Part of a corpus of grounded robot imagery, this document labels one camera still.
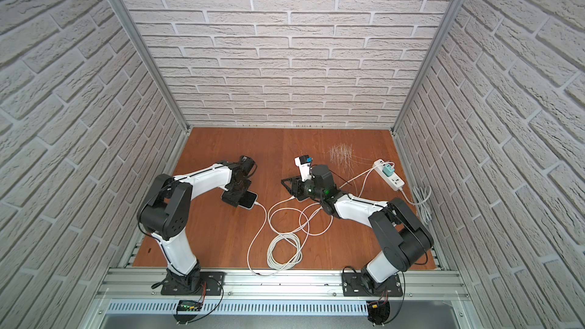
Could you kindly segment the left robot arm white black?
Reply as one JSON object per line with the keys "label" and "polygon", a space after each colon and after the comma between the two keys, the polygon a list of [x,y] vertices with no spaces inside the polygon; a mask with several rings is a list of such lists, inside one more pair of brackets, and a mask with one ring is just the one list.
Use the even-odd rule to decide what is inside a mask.
{"label": "left robot arm white black", "polygon": [[186,175],[161,174],[155,178],[136,212],[141,232],[152,237],[167,261],[165,287],[195,293],[202,283],[200,262],[186,236],[191,201],[213,189],[222,190],[222,202],[251,209],[257,194],[248,190],[255,172],[255,161],[241,156],[237,162],[220,161]]}

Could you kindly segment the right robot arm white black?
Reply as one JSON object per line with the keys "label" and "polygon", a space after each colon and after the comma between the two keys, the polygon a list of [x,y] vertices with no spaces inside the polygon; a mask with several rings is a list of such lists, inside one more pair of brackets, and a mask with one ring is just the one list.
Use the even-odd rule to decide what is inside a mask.
{"label": "right robot arm white black", "polygon": [[370,227],[381,251],[361,270],[362,282],[375,289],[399,272],[408,271],[434,246],[434,238],[401,198],[390,201],[362,199],[338,188],[324,164],[304,176],[285,178],[281,184],[299,202],[311,199],[329,215]]}

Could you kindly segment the green-cased smartphone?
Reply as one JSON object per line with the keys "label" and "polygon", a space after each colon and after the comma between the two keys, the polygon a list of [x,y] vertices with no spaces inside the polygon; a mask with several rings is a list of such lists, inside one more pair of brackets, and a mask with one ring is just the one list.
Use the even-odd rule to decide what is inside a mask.
{"label": "green-cased smartphone", "polygon": [[257,194],[249,190],[240,192],[226,190],[222,194],[221,199],[230,206],[251,210],[257,202]]}

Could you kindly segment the pink-cased smartphone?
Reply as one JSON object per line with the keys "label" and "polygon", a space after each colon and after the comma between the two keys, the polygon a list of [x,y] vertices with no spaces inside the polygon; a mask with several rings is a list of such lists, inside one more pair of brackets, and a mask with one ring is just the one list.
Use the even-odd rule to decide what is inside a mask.
{"label": "pink-cased smartphone", "polygon": [[304,200],[307,200],[310,198],[310,196],[303,189],[297,189],[296,192],[294,193],[294,197],[299,202],[303,202]]}

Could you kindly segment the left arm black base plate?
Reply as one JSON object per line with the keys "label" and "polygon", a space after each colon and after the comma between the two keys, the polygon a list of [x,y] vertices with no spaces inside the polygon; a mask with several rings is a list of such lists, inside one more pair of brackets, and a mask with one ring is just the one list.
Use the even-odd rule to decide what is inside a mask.
{"label": "left arm black base plate", "polygon": [[180,276],[167,270],[161,285],[162,295],[206,295],[220,296],[225,278],[222,271],[195,271],[187,276]]}

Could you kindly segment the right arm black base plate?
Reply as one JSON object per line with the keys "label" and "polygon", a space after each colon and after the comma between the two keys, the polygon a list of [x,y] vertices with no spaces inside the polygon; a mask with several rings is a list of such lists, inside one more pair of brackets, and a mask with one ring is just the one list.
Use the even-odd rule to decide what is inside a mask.
{"label": "right arm black base plate", "polygon": [[366,271],[356,271],[346,266],[341,272],[341,286],[345,297],[398,298],[403,296],[402,282],[398,274],[377,283]]}

